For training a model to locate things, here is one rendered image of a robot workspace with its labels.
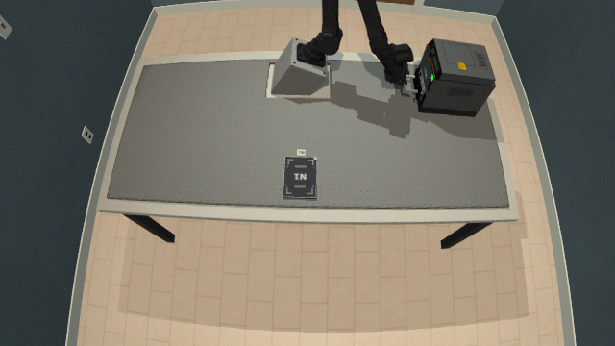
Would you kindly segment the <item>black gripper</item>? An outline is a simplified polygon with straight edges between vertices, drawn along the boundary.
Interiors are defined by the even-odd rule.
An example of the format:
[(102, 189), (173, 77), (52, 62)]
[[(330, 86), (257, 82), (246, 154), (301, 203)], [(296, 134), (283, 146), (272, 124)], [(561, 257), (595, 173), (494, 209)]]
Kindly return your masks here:
[[(390, 84), (407, 85), (406, 75), (409, 75), (407, 62), (403, 63), (404, 67), (396, 63), (393, 68), (384, 69), (385, 80)], [(400, 78), (401, 77), (401, 78)]]

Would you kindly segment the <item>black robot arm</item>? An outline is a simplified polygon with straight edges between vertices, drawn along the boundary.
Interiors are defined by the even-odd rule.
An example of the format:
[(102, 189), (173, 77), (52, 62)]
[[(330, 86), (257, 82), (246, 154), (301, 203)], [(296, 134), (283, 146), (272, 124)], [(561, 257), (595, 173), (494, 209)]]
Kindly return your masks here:
[[(371, 51), (385, 69), (394, 67), (396, 63), (404, 67), (403, 63), (413, 62), (413, 53), (408, 44), (391, 43), (387, 45), (388, 38), (381, 24), (376, 0), (357, 1), (366, 26)], [(297, 60), (299, 62), (324, 67), (326, 65), (325, 55), (334, 55), (338, 51), (343, 36), (338, 22), (338, 0), (322, 0), (322, 33), (318, 35), (306, 45), (298, 43)], [(383, 42), (384, 37), (385, 42)]]

